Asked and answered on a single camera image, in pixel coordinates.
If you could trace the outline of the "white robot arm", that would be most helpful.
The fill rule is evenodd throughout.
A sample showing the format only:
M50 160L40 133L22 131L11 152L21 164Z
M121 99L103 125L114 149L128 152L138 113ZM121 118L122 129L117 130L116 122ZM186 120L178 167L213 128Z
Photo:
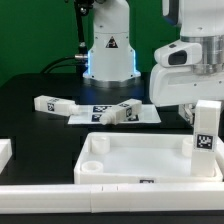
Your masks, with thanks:
M199 100L224 101L224 0L162 0L162 13L180 37L154 53L150 100L193 123Z

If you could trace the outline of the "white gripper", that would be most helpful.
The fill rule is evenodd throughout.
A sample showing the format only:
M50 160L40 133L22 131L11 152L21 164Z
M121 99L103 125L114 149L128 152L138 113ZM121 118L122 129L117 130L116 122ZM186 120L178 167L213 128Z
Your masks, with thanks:
M164 68L157 64L151 71L149 96L157 107L180 105L179 115L193 125L195 105L190 103L224 100L224 72L198 75L190 66Z

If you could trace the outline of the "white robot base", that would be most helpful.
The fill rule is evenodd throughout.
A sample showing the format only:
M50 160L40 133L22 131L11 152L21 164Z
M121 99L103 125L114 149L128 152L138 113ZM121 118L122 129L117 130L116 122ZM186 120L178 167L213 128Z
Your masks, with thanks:
M126 0L95 0L93 4L94 41L88 51L84 81L104 88L136 83L136 53L129 38L129 4Z

